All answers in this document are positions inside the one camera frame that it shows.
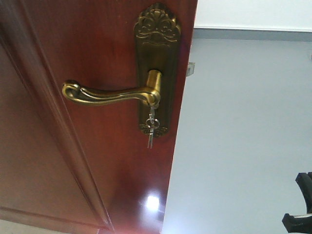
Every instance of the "key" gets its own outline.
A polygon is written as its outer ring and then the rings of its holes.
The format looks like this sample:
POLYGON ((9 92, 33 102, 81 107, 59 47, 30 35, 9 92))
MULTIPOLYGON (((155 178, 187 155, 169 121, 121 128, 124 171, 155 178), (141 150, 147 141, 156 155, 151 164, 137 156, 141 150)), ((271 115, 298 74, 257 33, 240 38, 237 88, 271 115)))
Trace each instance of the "key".
POLYGON ((154 130, 159 127, 159 121, 155 118, 155 107, 151 107, 149 118, 146 120, 146 126, 150 129, 147 148, 153 147, 154 130))

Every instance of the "door lever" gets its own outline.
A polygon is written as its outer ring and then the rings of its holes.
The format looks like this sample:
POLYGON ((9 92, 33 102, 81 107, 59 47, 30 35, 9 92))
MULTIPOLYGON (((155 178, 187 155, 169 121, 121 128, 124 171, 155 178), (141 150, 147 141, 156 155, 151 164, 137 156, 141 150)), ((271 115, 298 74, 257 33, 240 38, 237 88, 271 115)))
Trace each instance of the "door lever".
POLYGON ((150 135, 146 124, 150 108, 159 126, 153 136, 166 134, 170 127, 176 83, 181 27, 176 16, 162 3, 155 3, 140 13, 134 25, 138 88, 103 91, 81 86, 75 80, 63 84, 63 95, 76 103, 106 105, 136 98, 139 106, 139 128, 150 135))
POLYGON ((146 106, 158 106, 160 102, 161 72, 151 70, 145 87, 126 89, 120 91, 103 91, 92 89, 80 84, 75 80, 68 80, 63 84, 63 95, 78 104, 84 105, 107 105, 128 99, 139 99, 146 106))

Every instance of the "lever handle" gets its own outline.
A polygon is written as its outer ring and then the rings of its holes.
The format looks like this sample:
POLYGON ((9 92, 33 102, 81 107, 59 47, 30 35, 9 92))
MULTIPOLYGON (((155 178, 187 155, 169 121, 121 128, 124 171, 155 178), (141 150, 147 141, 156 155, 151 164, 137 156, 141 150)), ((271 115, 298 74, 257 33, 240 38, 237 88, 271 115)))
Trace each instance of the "lever handle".
POLYGON ((139 99, 140 130, 150 135, 146 118, 150 108, 155 107, 155 118, 159 119, 160 124, 153 136, 160 137, 170 128, 181 26, 164 4, 155 3, 139 14, 133 30, 138 88, 103 91, 68 80, 63 84, 62 93, 67 99, 85 105, 106 105, 132 98, 139 99))
POLYGON ((75 80, 68 80, 63 84, 63 95, 78 104, 107 105, 110 103, 139 99, 146 106, 158 106, 160 102, 161 72, 151 70, 145 87, 120 91, 103 91, 81 86, 75 80))

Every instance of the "wooden door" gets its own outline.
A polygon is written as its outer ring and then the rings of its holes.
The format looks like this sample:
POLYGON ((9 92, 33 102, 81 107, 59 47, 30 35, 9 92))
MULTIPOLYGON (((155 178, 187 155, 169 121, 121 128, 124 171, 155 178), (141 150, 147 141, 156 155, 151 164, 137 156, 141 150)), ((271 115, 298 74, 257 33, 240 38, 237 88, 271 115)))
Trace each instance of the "wooden door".
POLYGON ((0 218, 74 234, 160 232, 196 0, 163 1, 182 33, 170 129, 153 149, 137 100, 90 107, 61 94, 67 79, 136 87, 133 27, 153 3, 0 0, 0 218))

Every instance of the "brown door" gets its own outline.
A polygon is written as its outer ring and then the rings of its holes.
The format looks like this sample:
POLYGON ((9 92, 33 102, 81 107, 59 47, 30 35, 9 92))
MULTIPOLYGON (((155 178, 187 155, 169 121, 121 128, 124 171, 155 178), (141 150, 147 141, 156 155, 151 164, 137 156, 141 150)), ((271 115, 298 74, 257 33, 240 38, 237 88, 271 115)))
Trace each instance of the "brown door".
POLYGON ((77 105, 67 79, 138 86, 134 25, 152 0, 0 0, 0 218, 73 234, 157 234, 196 0, 165 0, 181 26, 170 128, 138 127, 137 100, 77 105))

